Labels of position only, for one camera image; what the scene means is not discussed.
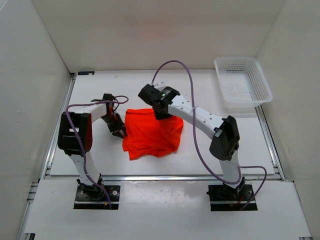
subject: purple cable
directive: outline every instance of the purple cable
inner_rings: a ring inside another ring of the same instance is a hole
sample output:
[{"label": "purple cable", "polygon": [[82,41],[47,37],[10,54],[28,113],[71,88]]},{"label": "purple cable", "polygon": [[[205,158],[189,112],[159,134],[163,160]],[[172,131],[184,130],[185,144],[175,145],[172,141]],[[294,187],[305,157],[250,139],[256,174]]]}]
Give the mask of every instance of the purple cable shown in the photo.
[{"label": "purple cable", "polygon": [[237,181],[227,181],[224,180],[223,178],[219,177],[217,174],[215,174],[210,167],[206,164],[204,158],[202,157],[200,150],[199,150],[199,146],[198,146],[198,141],[197,141],[197,133],[196,133],[196,108],[195,108],[195,94],[194,94],[194,83],[191,77],[191,73],[189,68],[187,67],[187,65],[185,65],[182,61],[179,60],[170,60],[170,61],[166,61],[165,63],[163,63],[158,70],[155,72],[153,79],[151,81],[151,85],[154,85],[155,82],[155,78],[158,74],[158,72],[160,71],[160,69],[164,66],[167,65],[169,63],[178,63],[181,64],[184,69],[186,70],[186,72],[188,73],[189,79],[190,79],[190,88],[191,88],[191,104],[192,104],[192,130],[193,130],[193,141],[194,141],[194,146],[195,146],[195,150],[196,153],[198,154],[199,159],[201,160],[202,164],[204,165],[204,167],[208,170],[208,172],[214,176],[216,179],[218,179],[219,181],[225,183],[225,184],[238,184],[241,182],[242,178],[241,178],[241,169],[253,169],[253,168],[261,168],[264,170],[264,178],[262,180],[261,185],[259,186],[259,188],[257,189],[257,191],[255,192],[255,194],[250,198],[250,200],[240,209],[243,210],[246,206],[248,206],[248,204],[254,199],[254,197],[258,194],[258,192],[260,191],[260,189],[262,188],[263,184],[266,181],[267,178],[267,170],[263,167],[263,166],[239,166],[238,167],[238,174],[239,174],[239,178]]},{"label": "purple cable", "polygon": [[84,145],[82,144],[81,142],[81,138],[76,130],[76,127],[74,125],[74,123],[72,122],[72,119],[70,117],[70,114],[69,114],[69,108],[72,108],[72,107],[88,107],[88,106],[93,106],[93,105],[99,105],[99,104],[107,104],[107,103],[112,103],[112,104],[125,104],[129,101],[129,98],[127,96],[123,96],[123,95],[119,95],[119,96],[115,96],[115,98],[126,98],[125,101],[123,102],[119,102],[119,101],[109,101],[109,100],[106,100],[106,101],[99,101],[99,102],[93,102],[93,103],[86,103],[86,104],[71,104],[71,105],[68,105],[66,108],[65,108],[65,115],[66,115],[66,118],[68,119],[69,123],[70,123],[70,126],[74,132],[74,135],[76,137],[76,139],[78,140],[78,143],[80,145],[80,149],[81,149],[81,152],[82,152],[82,155],[83,155],[83,171],[86,175],[86,177],[89,179],[90,182],[92,182],[93,185],[97,186],[98,188],[100,188],[104,194],[106,195],[106,198],[110,204],[110,209],[112,209],[111,207],[111,200],[110,200],[110,197],[109,197],[109,194],[107,193],[107,190],[102,187],[101,185],[97,184],[88,174],[87,172],[87,157],[86,157],[86,151],[85,151],[85,148],[84,148]]}]

